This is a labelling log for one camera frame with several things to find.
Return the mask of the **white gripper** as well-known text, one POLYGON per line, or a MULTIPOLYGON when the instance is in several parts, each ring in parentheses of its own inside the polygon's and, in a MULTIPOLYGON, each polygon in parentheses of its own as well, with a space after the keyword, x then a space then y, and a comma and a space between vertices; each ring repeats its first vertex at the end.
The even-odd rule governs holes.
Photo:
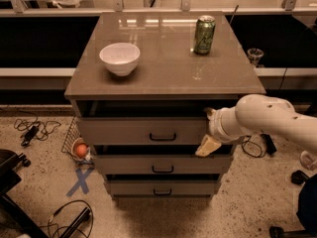
POLYGON ((221 147, 221 143, 229 143, 245 135, 239 124, 235 108, 205 108, 209 120, 209 135, 205 135, 197 148, 195 155, 207 157, 221 147))

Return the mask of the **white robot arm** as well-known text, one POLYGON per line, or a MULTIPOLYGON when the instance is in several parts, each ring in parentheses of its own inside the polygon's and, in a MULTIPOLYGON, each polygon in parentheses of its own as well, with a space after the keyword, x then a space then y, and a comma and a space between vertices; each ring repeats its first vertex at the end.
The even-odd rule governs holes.
POLYGON ((206 157, 222 144, 254 134, 277 135, 317 155, 317 118, 299 114, 284 99, 259 94, 242 97, 234 107, 207 108, 209 129, 195 155, 206 157))

